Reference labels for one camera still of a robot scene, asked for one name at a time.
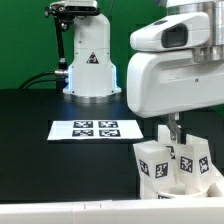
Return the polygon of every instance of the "paper sheet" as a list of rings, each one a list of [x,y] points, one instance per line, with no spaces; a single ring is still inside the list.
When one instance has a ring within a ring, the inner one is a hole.
[[[49,141],[65,139],[141,139],[135,120],[54,121]]]

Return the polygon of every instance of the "green wall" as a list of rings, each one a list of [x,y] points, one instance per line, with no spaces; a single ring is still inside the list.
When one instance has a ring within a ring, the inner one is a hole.
[[[53,0],[7,0],[0,7],[0,89],[15,89],[26,79],[57,68],[57,45],[53,18],[45,19],[44,8]],[[111,0],[98,0],[108,15]],[[128,61],[134,54],[130,34],[165,15],[150,0],[115,0],[111,17],[111,59],[118,67],[118,82],[126,86]],[[73,59],[73,30],[64,33],[68,62]],[[54,88],[39,84],[34,88]]]

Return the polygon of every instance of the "black table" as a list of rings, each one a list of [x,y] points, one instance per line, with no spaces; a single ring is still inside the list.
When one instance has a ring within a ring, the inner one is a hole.
[[[123,96],[106,104],[65,101],[54,90],[0,90],[0,203],[120,200],[139,197],[133,142],[47,141],[53,120],[137,120],[144,141],[159,117],[135,116]],[[208,138],[224,168],[223,119],[209,109],[181,114],[191,134]]]

